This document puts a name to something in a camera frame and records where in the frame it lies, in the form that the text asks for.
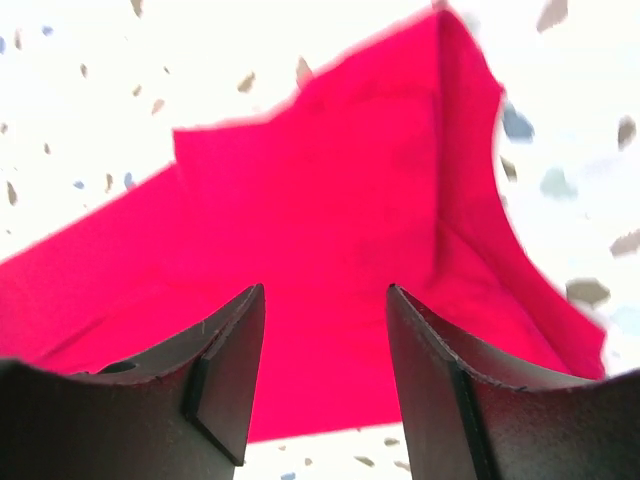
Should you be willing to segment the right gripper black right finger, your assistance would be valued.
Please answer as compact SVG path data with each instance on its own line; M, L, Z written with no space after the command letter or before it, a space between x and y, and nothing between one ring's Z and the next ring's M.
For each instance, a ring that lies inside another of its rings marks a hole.
M604 381L509 355L387 292L391 356L418 480L628 480L639 475L639 375Z

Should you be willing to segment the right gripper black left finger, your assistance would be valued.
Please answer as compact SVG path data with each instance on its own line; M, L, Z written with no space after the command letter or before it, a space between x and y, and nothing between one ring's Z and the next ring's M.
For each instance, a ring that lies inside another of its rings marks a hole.
M3 360L2 477L232 478L244 462L264 323L258 284L95 374Z

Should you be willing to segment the red t shirt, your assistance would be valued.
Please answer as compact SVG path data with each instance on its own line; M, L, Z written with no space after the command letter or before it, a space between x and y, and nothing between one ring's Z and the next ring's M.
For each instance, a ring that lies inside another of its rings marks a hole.
M503 210L502 92L442 8L267 120L176 131L173 165L2 265L2 354L94 372L259 283L250 439L392 423L397 284L507 353L601 379L603 332L532 265Z

